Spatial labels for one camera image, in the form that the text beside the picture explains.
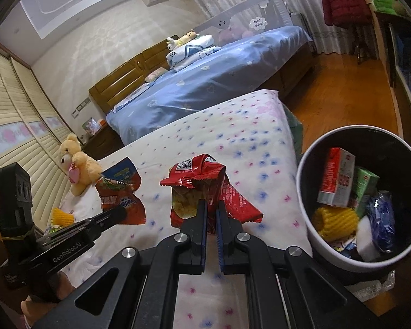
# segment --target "pillow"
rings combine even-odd
[[[121,102],[117,103],[111,110],[113,114],[117,111],[123,109],[126,105],[128,105],[131,101],[133,101],[137,96],[143,94],[147,89],[149,89],[149,83],[144,83],[143,85],[139,86],[135,89],[131,94],[126,96]]]
[[[217,52],[220,49],[221,47],[217,47],[217,46],[204,48],[202,51],[199,51],[198,53],[195,53],[192,56],[187,57],[181,62],[179,62],[177,65],[174,66],[173,70],[175,72],[179,72],[180,70],[184,69],[185,67],[188,67],[189,65],[196,62],[197,60],[204,58],[206,56],[209,56],[210,54]]]
[[[150,83],[152,81],[157,80],[160,76],[162,76],[164,73],[167,73],[168,70],[164,69],[163,67],[159,67],[157,70],[153,71],[150,73],[146,78],[145,82]]]

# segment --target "louvered door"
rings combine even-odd
[[[25,98],[9,60],[0,55],[0,167],[18,162],[30,175],[33,220],[42,231],[70,188],[59,167],[58,148]]]
[[[62,142],[67,135],[72,132],[67,125],[65,125],[58,113],[51,105],[48,98],[45,96],[38,81],[34,77],[32,71],[11,58],[11,63],[15,69],[17,77],[19,78],[22,88],[27,97],[30,99],[41,118],[45,121],[51,132]]]

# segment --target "nightstand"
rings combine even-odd
[[[120,136],[108,124],[104,124],[83,146],[82,151],[95,160],[101,160],[122,147],[124,145]]]

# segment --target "stuffed toy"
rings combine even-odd
[[[228,43],[238,41],[242,38],[243,33],[246,30],[242,27],[228,27],[226,29],[220,30],[218,34],[218,45],[220,47],[225,46]]]
[[[173,51],[174,49],[177,49],[179,46],[185,45],[187,42],[194,40],[198,36],[199,35],[196,34],[195,31],[191,30],[189,33],[186,33],[179,39],[167,37],[167,48],[169,48],[170,51]]]
[[[71,182],[71,193],[81,195],[91,183],[100,178],[102,167],[100,164],[82,152],[80,143],[75,134],[67,136],[59,147],[61,167],[68,174]]]

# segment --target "mattress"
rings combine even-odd
[[[186,115],[254,91],[310,40],[302,28],[286,26],[227,44],[179,72],[165,73],[106,120],[128,145]]]
[[[115,225],[93,248],[64,268],[74,286],[127,246],[156,246],[179,230],[170,225],[172,192],[159,182],[175,163],[210,154],[226,165],[231,184],[264,213],[260,224],[246,223],[246,232],[267,245],[286,249],[297,245],[312,254],[297,201],[296,157],[292,132],[277,92],[261,90],[188,115],[141,137],[100,161],[104,169],[129,157],[142,177],[136,195],[142,200],[145,225]],[[61,209],[80,221],[101,211],[94,186],[82,196],[71,193]],[[216,237],[207,238],[206,269],[201,276],[181,275],[174,328],[248,329],[243,275],[219,271]]]

